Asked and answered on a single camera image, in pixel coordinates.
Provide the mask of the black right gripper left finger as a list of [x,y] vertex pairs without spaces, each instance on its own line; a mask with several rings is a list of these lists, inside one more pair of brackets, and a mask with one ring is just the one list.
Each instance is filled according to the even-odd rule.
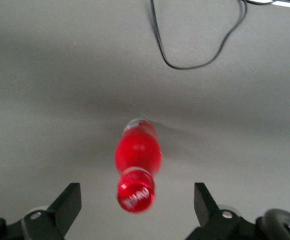
[[48,206],[22,219],[25,240],[63,240],[82,208],[81,185],[70,183]]

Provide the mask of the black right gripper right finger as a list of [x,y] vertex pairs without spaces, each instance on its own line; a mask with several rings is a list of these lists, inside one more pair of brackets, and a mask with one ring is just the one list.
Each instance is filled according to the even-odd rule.
[[229,240],[238,229],[238,215],[220,209],[202,182],[194,184],[194,211],[200,225],[195,230],[197,240]]

